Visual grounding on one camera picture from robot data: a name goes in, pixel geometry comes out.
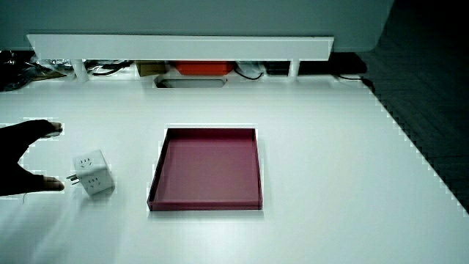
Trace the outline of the person's left hand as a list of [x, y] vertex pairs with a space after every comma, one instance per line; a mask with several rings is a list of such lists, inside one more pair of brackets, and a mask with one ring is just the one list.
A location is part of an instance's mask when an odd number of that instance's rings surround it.
[[60, 122], [47, 120], [29, 120], [1, 128], [1, 196], [64, 190], [64, 184], [55, 177], [33, 174], [19, 164], [31, 144], [61, 131]]

